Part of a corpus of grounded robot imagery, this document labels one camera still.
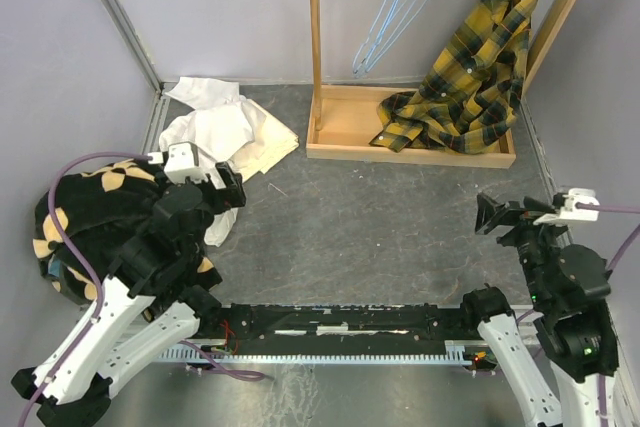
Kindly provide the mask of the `yellow plaid shirt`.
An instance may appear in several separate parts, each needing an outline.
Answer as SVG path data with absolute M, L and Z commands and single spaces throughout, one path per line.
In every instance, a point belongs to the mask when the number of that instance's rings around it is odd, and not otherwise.
M 417 90 L 380 102 L 370 146 L 477 155 L 496 144 L 521 107 L 538 1 L 478 0 Z

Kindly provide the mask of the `wooden clothes rack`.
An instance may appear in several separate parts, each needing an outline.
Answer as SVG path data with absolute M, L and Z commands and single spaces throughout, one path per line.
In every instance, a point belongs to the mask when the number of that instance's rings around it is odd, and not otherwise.
M 419 87 L 326 84 L 320 0 L 310 0 L 310 158 L 507 169 L 525 94 L 576 0 L 479 0 Z

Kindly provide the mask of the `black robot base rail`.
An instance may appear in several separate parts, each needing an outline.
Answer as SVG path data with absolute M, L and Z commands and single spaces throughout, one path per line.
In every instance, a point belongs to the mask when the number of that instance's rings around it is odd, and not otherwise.
M 443 354 L 447 341 L 478 340 L 482 321 L 512 312 L 496 287 L 465 294 L 458 307 L 233 304 L 220 309 L 195 338 L 229 341 L 240 355 Z

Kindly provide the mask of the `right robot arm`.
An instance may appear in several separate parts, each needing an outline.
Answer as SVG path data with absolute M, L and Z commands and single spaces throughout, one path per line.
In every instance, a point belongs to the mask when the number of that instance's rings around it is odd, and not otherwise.
M 571 225 L 597 220 L 603 207 L 594 191 L 571 188 L 550 204 L 531 197 L 500 203 L 485 193 L 476 200 L 477 234 L 508 230 L 497 242 L 517 251 L 538 315 L 536 337 L 558 389 L 552 391 L 541 374 L 520 334 L 522 319 L 498 288 L 464 295 L 460 329 L 487 343 L 526 425 L 613 425 L 619 355 L 607 303 L 612 269 L 586 246 L 558 243 Z

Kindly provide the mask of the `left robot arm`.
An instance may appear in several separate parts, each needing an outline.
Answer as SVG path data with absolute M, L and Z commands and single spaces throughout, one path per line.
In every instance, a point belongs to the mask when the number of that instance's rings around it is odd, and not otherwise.
M 12 386 L 45 426 L 92 426 L 156 356 L 227 328 L 204 251 L 214 219 L 245 205 L 227 163 L 207 174 L 137 156 L 94 172 L 66 166 L 36 210 L 44 278 L 87 311 L 42 364 Z

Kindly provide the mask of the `white shirt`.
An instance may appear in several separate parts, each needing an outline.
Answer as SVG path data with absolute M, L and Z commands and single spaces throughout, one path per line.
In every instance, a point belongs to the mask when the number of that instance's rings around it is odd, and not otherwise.
M 180 142 L 198 147 L 199 164 L 214 185 L 224 186 L 215 165 L 226 162 L 248 181 L 265 174 L 299 146 L 294 132 L 255 101 L 240 93 L 237 82 L 182 77 L 167 96 L 191 108 L 159 136 L 166 151 Z

